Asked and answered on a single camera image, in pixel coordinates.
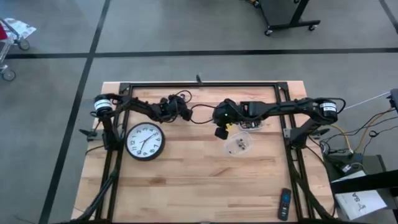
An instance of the white paper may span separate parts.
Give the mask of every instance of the white paper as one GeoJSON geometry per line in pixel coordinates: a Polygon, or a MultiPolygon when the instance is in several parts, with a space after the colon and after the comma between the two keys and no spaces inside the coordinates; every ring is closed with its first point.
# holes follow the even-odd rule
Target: white paper
{"type": "MultiPolygon", "coordinates": [[[[363,170],[361,170],[333,182],[363,177],[365,175],[366,174],[363,172],[363,170]]],[[[336,194],[335,198],[350,220],[387,206],[376,190],[336,194]]]]}
{"type": "MultiPolygon", "coordinates": [[[[14,30],[23,38],[27,38],[28,36],[30,36],[33,32],[36,31],[35,27],[32,27],[24,22],[18,21],[16,19],[13,18],[6,18],[4,19],[4,21],[6,21],[8,23],[9,26],[11,26],[12,28],[14,28],[14,30]]],[[[16,40],[17,39],[17,35],[15,35],[14,33],[12,33],[6,25],[2,24],[4,30],[6,31],[7,35],[9,37],[12,37],[12,40],[16,40]]]]}

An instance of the clock face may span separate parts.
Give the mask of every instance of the clock face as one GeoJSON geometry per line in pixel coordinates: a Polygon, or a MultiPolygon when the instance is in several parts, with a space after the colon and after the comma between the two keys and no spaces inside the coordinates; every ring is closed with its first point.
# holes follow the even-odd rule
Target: clock face
{"type": "Polygon", "coordinates": [[[152,123],[140,123],[130,129],[126,148],[130,155],[140,161],[155,159],[163,151],[165,138],[162,130],[152,123]]]}

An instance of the clock hand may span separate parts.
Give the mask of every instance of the clock hand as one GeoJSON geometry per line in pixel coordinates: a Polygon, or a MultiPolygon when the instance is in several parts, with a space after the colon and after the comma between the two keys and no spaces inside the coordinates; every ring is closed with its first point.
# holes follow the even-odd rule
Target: clock hand
{"type": "Polygon", "coordinates": [[[142,143],[142,146],[141,146],[140,151],[142,151],[142,148],[144,147],[145,142],[147,142],[147,141],[148,141],[150,138],[152,138],[154,135],[155,135],[155,134],[149,136],[147,139],[145,139],[145,140],[143,140],[143,141],[140,142],[140,143],[144,142],[144,143],[142,143]]]}
{"type": "Polygon", "coordinates": [[[147,139],[145,139],[145,140],[143,140],[143,141],[141,141],[140,143],[144,143],[145,144],[145,142],[147,142],[148,141],[148,139],[150,139],[152,136],[154,136],[155,134],[153,134],[153,135],[151,135],[151,136],[149,136],[147,139]]]}

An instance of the black cart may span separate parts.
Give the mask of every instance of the black cart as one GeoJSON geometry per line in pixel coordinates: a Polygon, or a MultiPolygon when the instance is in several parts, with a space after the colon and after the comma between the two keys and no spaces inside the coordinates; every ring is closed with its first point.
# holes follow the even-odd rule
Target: black cart
{"type": "Polygon", "coordinates": [[[275,30],[284,30],[294,27],[306,27],[315,30],[320,20],[302,21],[301,16],[310,0],[258,0],[253,6],[259,8],[267,22],[264,32],[270,36],[275,30]]]}

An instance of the black floor line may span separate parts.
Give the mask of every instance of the black floor line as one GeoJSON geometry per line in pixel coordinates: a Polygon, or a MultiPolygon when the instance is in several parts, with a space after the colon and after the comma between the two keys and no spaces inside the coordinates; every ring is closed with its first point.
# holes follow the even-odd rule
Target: black floor line
{"type": "Polygon", "coordinates": [[[70,144],[70,140],[72,138],[73,129],[75,127],[77,115],[80,108],[81,98],[83,97],[83,93],[86,87],[86,82],[88,78],[88,74],[90,73],[91,65],[93,64],[92,55],[95,53],[96,48],[98,46],[98,42],[100,41],[100,36],[102,32],[102,28],[104,26],[106,14],[108,13],[109,5],[111,0],[105,0],[103,10],[101,16],[98,21],[98,25],[93,37],[93,41],[90,47],[90,55],[85,63],[83,73],[81,74],[79,85],[76,91],[75,99],[73,100],[72,110],[69,115],[69,120],[67,124],[67,128],[65,130],[65,134],[63,135],[61,148],[58,153],[57,162],[55,164],[54,172],[52,174],[52,178],[50,181],[50,186],[47,191],[47,196],[44,201],[44,206],[42,209],[42,213],[40,215],[39,224],[47,224],[50,219],[52,205],[54,203],[55,196],[57,194],[58,185],[61,179],[61,174],[63,170],[63,165],[65,164],[65,159],[67,157],[68,148],[70,144]]]}
{"type": "Polygon", "coordinates": [[[88,58],[90,53],[9,54],[6,59],[88,58]]]}
{"type": "Polygon", "coordinates": [[[66,54],[11,54],[7,59],[32,58],[125,58],[125,57],[183,57],[228,55],[300,55],[300,54],[377,54],[398,53],[398,47],[354,49],[286,49],[286,50],[188,50],[158,52],[105,52],[66,54]]]}
{"type": "Polygon", "coordinates": [[[384,12],[387,14],[388,18],[390,19],[392,25],[394,26],[397,34],[398,34],[398,22],[397,19],[392,14],[390,8],[388,7],[386,0],[379,0],[381,7],[384,9],[384,12]]]}

